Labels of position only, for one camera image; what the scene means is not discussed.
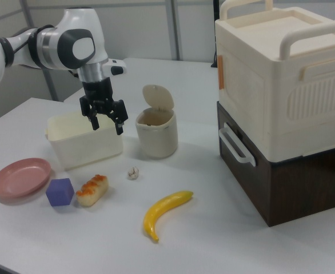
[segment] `yellow banana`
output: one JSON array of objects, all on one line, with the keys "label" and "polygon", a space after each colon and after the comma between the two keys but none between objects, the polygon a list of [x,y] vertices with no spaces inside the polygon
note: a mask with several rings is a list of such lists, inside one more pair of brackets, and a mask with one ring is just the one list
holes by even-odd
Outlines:
[{"label": "yellow banana", "polygon": [[157,219],[166,211],[188,202],[192,196],[193,193],[191,191],[180,191],[156,202],[146,212],[145,218],[143,220],[143,228],[145,229],[146,233],[150,235],[154,241],[158,241],[158,236],[155,233],[155,223]]}]

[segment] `brown wooden box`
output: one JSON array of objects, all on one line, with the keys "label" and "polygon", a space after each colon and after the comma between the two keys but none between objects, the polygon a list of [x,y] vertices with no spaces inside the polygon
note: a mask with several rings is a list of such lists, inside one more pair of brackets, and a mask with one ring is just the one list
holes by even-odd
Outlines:
[{"label": "brown wooden box", "polygon": [[220,139],[220,154],[268,226],[335,207],[335,149],[279,163],[258,148],[217,102],[218,129],[227,123],[257,165],[239,163]]}]

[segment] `plate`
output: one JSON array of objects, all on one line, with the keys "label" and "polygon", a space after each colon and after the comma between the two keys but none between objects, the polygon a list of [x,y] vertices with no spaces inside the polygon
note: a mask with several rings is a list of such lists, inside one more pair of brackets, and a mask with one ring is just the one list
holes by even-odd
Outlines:
[{"label": "plate", "polygon": [[0,198],[18,198],[34,192],[48,182],[50,164],[40,158],[28,158],[0,170]]}]

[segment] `purple cube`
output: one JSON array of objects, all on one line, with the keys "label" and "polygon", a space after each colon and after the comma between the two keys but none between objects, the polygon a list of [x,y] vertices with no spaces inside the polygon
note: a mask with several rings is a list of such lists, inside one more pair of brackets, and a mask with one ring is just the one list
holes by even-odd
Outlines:
[{"label": "purple cube", "polygon": [[68,206],[75,191],[69,178],[53,179],[46,191],[51,206]]}]

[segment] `white handle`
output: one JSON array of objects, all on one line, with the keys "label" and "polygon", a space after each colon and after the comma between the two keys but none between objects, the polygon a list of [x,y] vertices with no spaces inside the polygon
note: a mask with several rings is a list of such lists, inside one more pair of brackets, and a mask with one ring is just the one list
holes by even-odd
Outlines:
[{"label": "white handle", "polygon": [[[245,157],[241,157],[236,150],[233,148],[233,146],[230,144],[230,142],[227,140],[225,133],[228,135],[228,137],[231,138],[231,140],[235,143],[235,145],[241,150],[241,152],[245,155]],[[239,163],[250,163],[253,165],[253,167],[256,166],[255,158],[250,153],[250,151],[245,147],[245,145],[240,141],[239,138],[237,138],[236,134],[232,131],[232,129],[225,124],[225,127],[220,129],[218,131],[218,135],[220,136],[221,140],[225,143],[229,151],[232,153],[232,155],[235,157],[235,159]]]},{"label": "white handle", "polygon": [[[226,0],[220,8],[220,20],[227,19],[227,12],[232,7],[242,6],[245,4],[260,2],[261,0]],[[265,0],[265,10],[273,9],[273,0]]]},{"label": "white handle", "polygon": [[330,23],[319,23],[303,29],[287,33],[280,46],[280,60],[287,60],[290,57],[290,50],[293,43],[307,38],[335,33],[335,21]]}]

